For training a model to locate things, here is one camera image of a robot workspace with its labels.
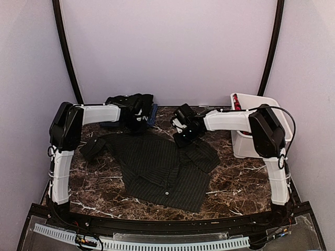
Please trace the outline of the black pinstriped long sleeve shirt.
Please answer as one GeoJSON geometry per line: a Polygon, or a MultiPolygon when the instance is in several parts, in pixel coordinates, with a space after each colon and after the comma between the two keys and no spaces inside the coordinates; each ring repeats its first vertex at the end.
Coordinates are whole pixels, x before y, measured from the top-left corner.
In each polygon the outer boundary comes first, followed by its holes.
{"type": "Polygon", "coordinates": [[[220,164],[217,151],[203,140],[179,148],[150,132],[102,135],[80,149],[88,161],[102,151],[108,151],[121,166],[131,196],[190,212],[201,210],[210,172],[220,164]]]}

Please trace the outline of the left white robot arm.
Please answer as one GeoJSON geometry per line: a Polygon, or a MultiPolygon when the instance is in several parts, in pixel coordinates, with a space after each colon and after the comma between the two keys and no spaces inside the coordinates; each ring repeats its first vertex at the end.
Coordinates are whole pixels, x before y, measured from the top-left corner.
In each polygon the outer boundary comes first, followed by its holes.
{"type": "Polygon", "coordinates": [[[101,122],[120,122],[130,132],[146,129],[152,109],[151,95],[109,97],[105,103],[84,105],[63,102],[49,129],[51,158],[49,198],[53,204],[69,202],[69,176],[74,151],[81,141],[82,127],[101,122]]]}

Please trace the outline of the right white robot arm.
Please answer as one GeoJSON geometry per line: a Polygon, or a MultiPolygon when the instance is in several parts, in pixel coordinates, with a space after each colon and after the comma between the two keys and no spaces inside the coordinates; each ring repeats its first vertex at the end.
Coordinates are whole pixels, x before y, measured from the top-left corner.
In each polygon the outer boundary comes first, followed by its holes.
{"type": "Polygon", "coordinates": [[[186,147],[207,131],[245,131],[251,134],[256,153],[263,159],[269,176],[271,201],[284,206],[291,196],[290,173],[285,142],[286,132],[274,110],[275,106],[262,104],[247,110],[213,109],[195,112],[188,104],[178,107],[171,119],[177,129],[173,135],[178,147],[186,147]]]}

